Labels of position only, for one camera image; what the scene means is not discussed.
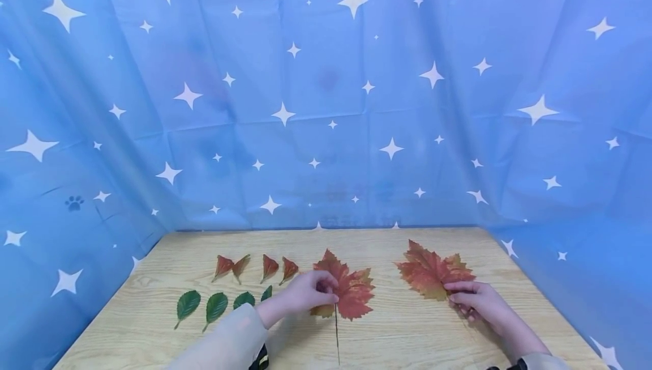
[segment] maple leaf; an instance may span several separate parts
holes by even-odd
[[[283,257],[283,280],[279,285],[283,285],[285,281],[292,279],[297,272],[299,272],[299,267],[293,261]]]
[[[333,292],[340,298],[338,309],[342,318],[353,319],[361,318],[363,315],[373,311],[366,303],[374,295],[371,290],[376,288],[371,285],[373,280],[369,277],[371,268],[355,271],[349,274],[347,264],[341,263],[329,249],[326,249],[321,261],[313,264],[315,270],[328,271],[337,279],[338,288]],[[335,305],[317,306],[310,311],[310,314],[321,316],[322,318],[330,317],[335,311]]]
[[[434,251],[409,240],[409,249],[404,255],[407,262],[395,264],[403,279],[426,299],[445,301],[448,293],[444,284],[475,279],[459,254],[441,259]]]
[[[233,260],[218,255],[217,267],[215,267],[215,275],[213,276],[213,280],[211,282],[214,282],[216,279],[218,279],[219,276],[223,276],[228,271],[231,271],[232,268],[233,268]]]
[[[233,275],[235,276],[235,279],[238,280],[238,284],[242,284],[242,281],[240,281],[240,275],[243,273],[246,264],[249,264],[249,259],[250,259],[250,254],[245,255],[243,258],[238,260],[237,263],[233,264]]]
[[[276,274],[276,271],[278,271],[278,263],[267,257],[267,254],[263,254],[263,279],[260,280],[260,283]]]

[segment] sleeve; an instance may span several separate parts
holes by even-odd
[[[177,357],[168,370],[247,370],[267,339],[258,312],[245,303]]]
[[[523,356],[527,370],[571,370],[561,358],[544,353],[531,353]]]

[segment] large maple leaf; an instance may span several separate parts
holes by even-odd
[[[442,259],[434,251],[409,240],[409,249],[404,255],[407,262],[395,264],[403,279],[426,299],[446,301],[448,293],[444,284],[475,279],[459,254]]]
[[[323,259],[313,264],[313,268],[315,270],[328,271],[337,279],[338,288],[334,289],[333,292],[340,298],[337,306],[342,318],[349,319],[353,322],[353,319],[361,318],[363,315],[373,311],[373,309],[366,305],[374,297],[371,290],[376,288],[374,285],[371,285],[371,281],[373,281],[369,277],[371,268],[349,274],[347,264],[341,263],[328,249],[326,249]],[[333,315],[334,311],[334,305],[324,305],[313,308],[310,314],[327,318]]]

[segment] leaf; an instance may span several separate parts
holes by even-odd
[[[240,259],[237,263],[233,264],[233,275],[235,276],[235,279],[238,280],[238,284],[243,284],[242,281],[240,281],[240,275],[243,273],[246,264],[249,264],[249,259],[250,259],[250,254],[245,255],[243,258]]]
[[[267,298],[271,298],[272,296],[272,286],[270,285],[265,289],[265,292],[263,292],[263,296],[260,297],[260,301],[265,301]]]
[[[278,285],[283,285],[285,281],[292,279],[297,272],[299,272],[299,267],[293,261],[283,257],[283,280]]]
[[[213,280],[211,282],[214,282],[216,279],[218,279],[219,276],[223,276],[228,271],[231,271],[232,268],[233,268],[233,260],[218,255],[217,267],[215,267],[215,275],[213,276]]]
[[[228,304],[229,298],[227,298],[223,292],[218,292],[208,298],[208,302],[206,302],[206,326],[201,331],[202,333],[206,331],[206,328],[211,323],[215,322],[222,316]]]
[[[369,277],[371,268],[366,270],[355,271],[349,274],[347,264],[341,263],[330,250],[326,249],[321,261],[313,265],[315,270],[330,272],[338,280],[338,288],[334,293],[340,297],[338,310],[344,319],[361,318],[363,315],[373,311],[366,303],[374,295],[371,290],[376,288],[371,285],[372,278]],[[330,317],[335,311],[335,305],[317,306],[310,311],[312,315],[318,315],[323,318]]]
[[[245,303],[248,303],[249,305],[256,305],[256,300],[254,299],[254,296],[251,294],[251,292],[243,292],[238,297],[233,301],[233,310],[238,309],[240,306],[245,305]]]
[[[426,299],[446,301],[448,293],[444,284],[475,279],[459,254],[442,260],[434,251],[430,252],[409,240],[409,249],[404,255],[407,262],[395,264],[403,279]]]
[[[278,263],[267,257],[267,254],[263,254],[263,279],[260,280],[260,283],[263,283],[267,278],[274,276],[276,271],[278,271]]]
[[[200,305],[201,295],[196,290],[189,290],[185,294],[181,295],[179,301],[177,301],[177,319],[179,320],[175,325],[176,328],[179,327],[181,320],[188,318],[194,311],[197,309],[197,306]]]

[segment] star-patterned curtain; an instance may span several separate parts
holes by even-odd
[[[0,367],[50,369],[171,230],[455,225],[647,366],[651,29],[652,0],[0,0]]]

